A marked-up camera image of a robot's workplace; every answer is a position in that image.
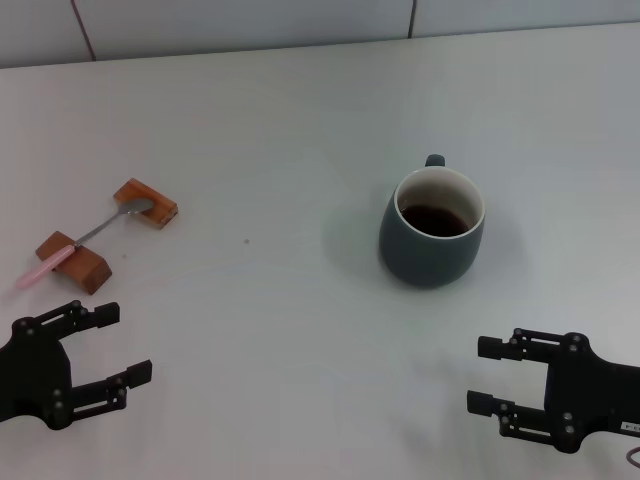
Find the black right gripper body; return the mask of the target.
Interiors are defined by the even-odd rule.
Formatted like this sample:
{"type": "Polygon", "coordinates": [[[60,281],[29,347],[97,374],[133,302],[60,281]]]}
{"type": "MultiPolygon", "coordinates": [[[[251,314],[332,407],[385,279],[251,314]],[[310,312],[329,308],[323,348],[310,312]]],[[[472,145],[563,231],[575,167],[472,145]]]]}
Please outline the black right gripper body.
{"type": "Polygon", "coordinates": [[[586,336],[571,332],[549,361],[544,410],[553,446],[577,452],[597,432],[639,435],[639,369],[600,358],[586,336]]]}

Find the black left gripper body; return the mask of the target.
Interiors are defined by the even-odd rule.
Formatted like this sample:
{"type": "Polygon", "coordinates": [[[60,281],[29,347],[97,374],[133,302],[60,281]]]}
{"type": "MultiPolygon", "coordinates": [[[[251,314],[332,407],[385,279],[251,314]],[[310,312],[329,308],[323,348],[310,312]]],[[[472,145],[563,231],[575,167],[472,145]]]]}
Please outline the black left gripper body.
{"type": "Polygon", "coordinates": [[[48,428],[72,423],[71,367],[60,341],[34,318],[12,324],[1,348],[1,420],[31,416],[48,428]]]}

